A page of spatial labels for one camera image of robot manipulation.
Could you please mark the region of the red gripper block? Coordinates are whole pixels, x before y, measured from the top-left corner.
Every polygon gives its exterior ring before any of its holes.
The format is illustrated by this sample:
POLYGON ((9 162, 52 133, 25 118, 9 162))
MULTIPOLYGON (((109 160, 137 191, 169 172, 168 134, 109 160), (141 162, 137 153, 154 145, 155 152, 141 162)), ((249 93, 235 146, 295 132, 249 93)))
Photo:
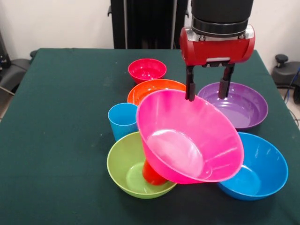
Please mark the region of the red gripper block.
POLYGON ((234 63, 247 61, 255 46, 255 31, 248 25, 245 32, 235 37, 209 37, 196 34, 184 27, 180 32, 180 49, 186 64, 186 94, 190 102, 195 99, 194 66, 220 66, 228 64, 220 80, 218 97, 228 97, 234 63))

